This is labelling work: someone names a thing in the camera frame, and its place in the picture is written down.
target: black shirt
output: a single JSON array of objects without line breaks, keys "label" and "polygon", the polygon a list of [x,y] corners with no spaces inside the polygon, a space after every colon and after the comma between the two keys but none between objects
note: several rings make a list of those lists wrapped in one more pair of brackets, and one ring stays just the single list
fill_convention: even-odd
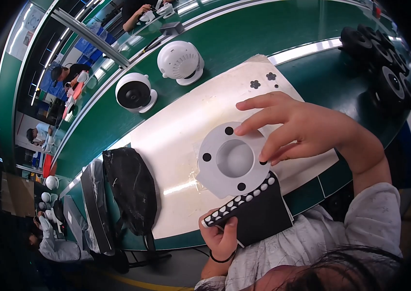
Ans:
[{"label": "black shirt", "polygon": [[144,4],[151,4],[156,6],[157,0],[124,0],[123,9],[121,10],[121,16],[123,23],[127,22],[133,14],[142,7]]},{"label": "black shirt", "polygon": [[74,78],[76,78],[76,76],[79,75],[79,73],[81,73],[82,71],[89,71],[90,66],[85,65],[85,64],[74,64],[71,65],[71,67],[69,67],[69,74],[68,76],[66,76],[66,78],[63,80],[63,86],[65,86],[66,83],[71,82]]}]

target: hand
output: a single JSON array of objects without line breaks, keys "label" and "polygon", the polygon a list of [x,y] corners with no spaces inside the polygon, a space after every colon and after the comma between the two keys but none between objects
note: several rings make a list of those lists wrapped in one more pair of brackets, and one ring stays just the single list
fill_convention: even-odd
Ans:
[{"label": "hand", "polygon": [[139,16],[139,15],[142,15],[143,13],[149,11],[149,10],[150,10],[150,7],[151,7],[150,4],[144,4],[144,5],[142,5],[141,8],[139,8],[139,9],[136,11],[136,15],[138,15],[138,16]]},{"label": "hand", "polygon": [[204,227],[204,225],[202,225],[202,220],[216,210],[218,210],[218,208],[210,210],[199,218],[199,229],[202,238],[212,251],[214,258],[219,261],[225,261],[232,255],[238,245],[238,241],[236,240],[238,219],[236,217],[228,219],[224,232],[217,226]]},{"label": "hand", "polygon": [[33,218],[33,222],[34,222],[34,225],[35,225],[37,228],[39,228],[40,223],[36,220],[36,218]]},{"label": "hand", "polygon": [[234,130],[237,136],[267,124],[284,124],[269,135],[259,155],[261,162],[271,161],[272,166],[283,160],[310,157],[341,147],[361,127],[341,112],[296,101],[281,91],[239,102],[236,108],[263,108]]},{"label": "hand", "polygon": [[78,77],[79,77],[79,75],[76,76],[76,78],[72,79],[71,82],[69,83],[69,86],[71,88],[73,88],[73,86],[76,85],[76,83],[78,83]]}]

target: light blue shirt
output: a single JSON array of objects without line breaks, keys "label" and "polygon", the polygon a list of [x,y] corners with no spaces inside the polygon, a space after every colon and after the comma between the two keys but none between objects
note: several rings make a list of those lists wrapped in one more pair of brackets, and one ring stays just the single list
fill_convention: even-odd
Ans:
[{"label": "light blue shirt", "polygon": [[36,125],[36,129],[37,129],[37,137],[36,139],[38,141],[45,141],[45,138],[47,137],[47,134],[49,133],[49,127],[50,125],[46,124],[46,123],[39,123],[38,125]]}]

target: black mesh bag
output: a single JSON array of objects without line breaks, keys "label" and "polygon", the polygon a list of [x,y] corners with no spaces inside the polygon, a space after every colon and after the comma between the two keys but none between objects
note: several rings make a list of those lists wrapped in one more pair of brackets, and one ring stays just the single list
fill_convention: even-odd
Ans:
[{"label": "black mesh bag", "polygon": [[117,239],[122,239],[126,224],[133,234],[144,236],[148,251],[155,251],[151,230],[157,212],[156,190],[146,164],[133,148],[106,150],[103,157],[113,197],[120,209],[115,226]]}]

